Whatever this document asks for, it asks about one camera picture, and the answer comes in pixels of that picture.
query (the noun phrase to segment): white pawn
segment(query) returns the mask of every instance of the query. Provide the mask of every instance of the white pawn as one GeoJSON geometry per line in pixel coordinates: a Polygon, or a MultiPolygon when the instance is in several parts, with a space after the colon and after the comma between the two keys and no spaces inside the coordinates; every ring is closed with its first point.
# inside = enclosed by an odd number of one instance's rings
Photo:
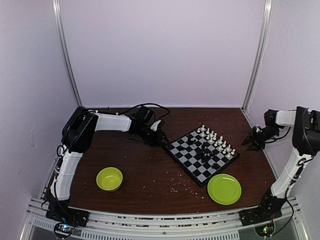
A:
{"type": "Polygon", "coordinates": [[[221,145],[221,144],[223,143],[222,139],[224,139],[223,136],[221,136],[220,139],[219,139],[219,141],[218,141],[218,144],[219,144],[219,145],[221,145]]]}
{"type": "Polygon", "coordinates": [[[228,147],[226,148],[226,151],[227,151],[228,153],[231,152],[231,147],[230,147],[230,146],[231,146],[231,145],[229,144],[228,147]]]}

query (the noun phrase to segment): dark brown tabletop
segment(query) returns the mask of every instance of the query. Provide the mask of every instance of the dark brown tabletop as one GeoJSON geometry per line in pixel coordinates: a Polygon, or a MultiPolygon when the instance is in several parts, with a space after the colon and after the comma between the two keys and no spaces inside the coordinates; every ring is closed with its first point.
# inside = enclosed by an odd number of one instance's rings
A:
{"type": "MultiPolygon", "coordinates": [[[[157,116],[161,111],[156,109],[157,116]]],[[[76,169],[69,206],[125,214],[187,214],[259,204],[275,177],[262,151],[246,151],[247,146],[241,146],[250,126],[240,109],[171,108],[164,120],[162,129],[171,141],[204,124],[223,135],[240,153],[223,171],[241,184],[238,202],[228,206],[215,203],[207,186],[200,188],[162,148],[144,145],[138,136],[127,132],[99,131],[76,169]],[[106,167],[116,167],[123,173],[122,186],[116,192],[103,191],[96,184],[98,172],[106,167]]]]}

